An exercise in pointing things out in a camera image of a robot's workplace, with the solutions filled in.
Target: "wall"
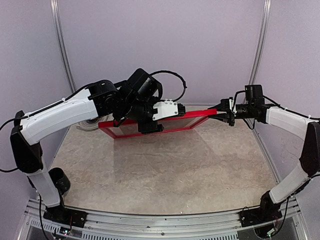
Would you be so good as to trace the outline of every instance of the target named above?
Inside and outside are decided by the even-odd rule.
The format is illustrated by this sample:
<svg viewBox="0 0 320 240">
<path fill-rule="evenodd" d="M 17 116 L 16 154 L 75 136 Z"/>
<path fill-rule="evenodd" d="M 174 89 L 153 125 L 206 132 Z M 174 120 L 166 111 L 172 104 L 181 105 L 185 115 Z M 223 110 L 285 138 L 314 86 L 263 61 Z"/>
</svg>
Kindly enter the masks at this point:
<svg viewBox="0 0 320 240">
<path fill-rule="evenodd" d="M 263 0 L 68 0 L 59 2 L 65 45 L 77 87 L 119 82 L 141 67 L 172 70 L 188 89 L 182 103 L 216 104 L 248 83 Z M 167 74 L 164 97 L 182 92 Z"/>
<path fill-rule="evenodd" d="M 272 1 L 256 84 L 283 107 L 320 117 L 320 1 Z M 257 124 L 283 179 L 297 165 L 303 141 L 272 126 Z M 297 200 L 312 240 L 320 235 L 320 179 Z"/>
<path fill-rule="evenodd" d="M 50 1 L 0 1 L 0 123 L 19 110 L 34 111 L 70 94 L 58 49 Z M 0 168 L 16 167 L 9 141 L 13 124 L 0 132 Z M 65 134 L 43 140 L 47 165 Z M 0 238 L 14 238 L 29 197 L 34 194 L 19 171 L 0 173 Z"/>
</svg>

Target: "red edge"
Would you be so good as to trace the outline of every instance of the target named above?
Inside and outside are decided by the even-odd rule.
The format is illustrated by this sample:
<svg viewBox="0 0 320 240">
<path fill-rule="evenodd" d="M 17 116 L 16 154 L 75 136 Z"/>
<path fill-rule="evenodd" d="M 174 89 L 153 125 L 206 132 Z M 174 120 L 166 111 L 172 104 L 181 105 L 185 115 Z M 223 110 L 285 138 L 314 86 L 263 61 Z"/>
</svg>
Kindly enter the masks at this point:
<svg viewBox="0 0 320 240">
<path fill-rule="evenodd" d="M 171 133 L 171 132 L 178 132 L 183 130 L 190 130 L 195 128 L 196 126 L 202 124 L 208 119 L 208 116 L 210 115 L 216 115 L 217 110 L 216 109 L 206 109 L 206 110 L 198 110 L 198 111 L 188 111 L 185 113 L 184 116 L 178 116 L 178 117 L 168 117 L 165 119 L 161 119 L 158 122 L 165 122 L 165 121 L 172 121 L 172 120 L 180 120 L 180 119 L 189 119 L 189 118 L 200 118 L 198 121 L 193 123 L 191 126 L 188 127 L 181 127 L 176 129 L 170 129 L 170 130 L 164 130 L 161 132 L 155 132 L 155 133 L 149 133 L 148 135 L 154 135 L 154 134 L 163 134 L 163 133 Z M 136 121 L 127 119 L 122 123 L 121 126 L 129 126 L 137 124 Z M 145 134 L 142 133 L 135 133 L 135 134 L 129 134 L 129 135 L 116 135 L 111 129 L 114 127 L 113 121 L 103 121 L 98 123 L 99 128 L 104 131 L 106 134 L 108 134 L 113 139 L 124 139 L 124 138 L 131 138 L 131 137 L 138 137 L 138 136 L 145 136 Z"/>
</svg>

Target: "black cylindrical container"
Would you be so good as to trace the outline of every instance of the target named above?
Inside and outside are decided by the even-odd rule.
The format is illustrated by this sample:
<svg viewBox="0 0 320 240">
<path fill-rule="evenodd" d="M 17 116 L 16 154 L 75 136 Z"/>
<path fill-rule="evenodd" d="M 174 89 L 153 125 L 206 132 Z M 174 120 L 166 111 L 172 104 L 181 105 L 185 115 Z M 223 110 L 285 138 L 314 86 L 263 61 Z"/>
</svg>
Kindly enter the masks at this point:
<svg viewBox="0 0 320 240">
<path fill-rule="evenodd" d="M 53 181 L 54 186 L 59 190 L 61 195 L 63 195 L 70 189 L 70 180 L 60 167 L 52 168 L 49 171 L 49 175 Z"/>
</svg>

